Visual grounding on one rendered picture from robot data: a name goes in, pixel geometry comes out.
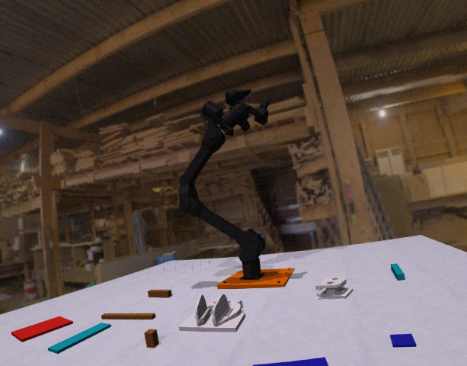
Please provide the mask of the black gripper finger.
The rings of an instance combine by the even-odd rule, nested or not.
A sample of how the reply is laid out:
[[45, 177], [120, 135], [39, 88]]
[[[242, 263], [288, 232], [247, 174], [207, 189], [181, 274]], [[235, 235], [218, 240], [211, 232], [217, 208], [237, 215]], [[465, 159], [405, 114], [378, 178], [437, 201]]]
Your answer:
[[235, 94], [238, 96], [238, 100], [242, 100], [243, 98], [246, 97], [246, 95], [249, 95], [251, 93], [251, 89], [247, 90], [233, 90]]
[[270, 103], [270, 99], [267, 100], [267, 101], [265, 101], [263, 104], [261, 104], [260, 107], [263, 107], [263, 108], [266, 108], [266, 109], [267, 109], [268, 106], [269, 106], [269, 103]]

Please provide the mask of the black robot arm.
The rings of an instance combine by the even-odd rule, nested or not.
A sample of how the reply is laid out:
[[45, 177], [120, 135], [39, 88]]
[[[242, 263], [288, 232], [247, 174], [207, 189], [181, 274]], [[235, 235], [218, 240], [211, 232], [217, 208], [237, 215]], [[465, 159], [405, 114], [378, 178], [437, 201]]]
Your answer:
[[261, 274], [260, 259], [258, 258], [265, 247], [265, 241], [261, 237], [262, 234], [256, 233], [252, 228], [247, 231], [239, 229], [213, 213], [198, 199], [197, 190], [194, 186], [195, 179], [210, 156], [226, 141], [221, 130], [226, 133], [226, 136], [233, 136], [233, 127], [236, 125], [239, 125], [245, 132], [250, 129], [251, 125], [248, 122], [248, 117], [245, 117], [242, 123], [239, 124], [238, 117], [233, 112], [227, 111], [223, 115], [223, 109], [212, 101], [205, 103], [200, 116], [208, 120], [207, 131], [203, 136], [199, 150], [190, 162], [186, 172], [180, 177], [180, 210], [183, 213], [200, 218], [210, 226], [214, 226], [233, 238], [243, 248], [238, 255], [244, 272], [244, 276], [240, 280], [258, 280], [265, 276], [265, 274]]

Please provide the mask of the red flat bar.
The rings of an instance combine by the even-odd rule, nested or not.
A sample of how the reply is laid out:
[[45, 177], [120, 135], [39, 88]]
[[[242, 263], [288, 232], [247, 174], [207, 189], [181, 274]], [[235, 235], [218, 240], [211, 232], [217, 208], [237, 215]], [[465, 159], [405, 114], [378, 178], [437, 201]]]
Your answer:
[[23, 329], [15, 330], [11, 332], [11, 334], [19, 341], [24, 342], [70, 324], [73, 324], [73, 321], [58, 316], [56, 318], [37, 323]]

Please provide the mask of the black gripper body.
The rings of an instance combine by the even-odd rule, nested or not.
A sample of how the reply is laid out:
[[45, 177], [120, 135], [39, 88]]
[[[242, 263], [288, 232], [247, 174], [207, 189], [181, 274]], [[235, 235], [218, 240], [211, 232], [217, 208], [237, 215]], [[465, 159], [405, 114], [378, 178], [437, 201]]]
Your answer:
[[229, 89], [225, 93], [225, 97], [226, 97], [226, 104], [230, 105], [229, 111], [233, 112], [238, 117], [239, 124], [242, 123], [242, 120], [245, 117], [249, 117], [249, 114], [253, 114], [254, 119], [259, 124], [262, 124], [262, 125], [266, 124], [267, 119], [268, 119], [268, 110], [266, 108], [257, 107], [255, 109], [249, 104], [246, 104], [238, 100], [238, 96], [231, 89]]

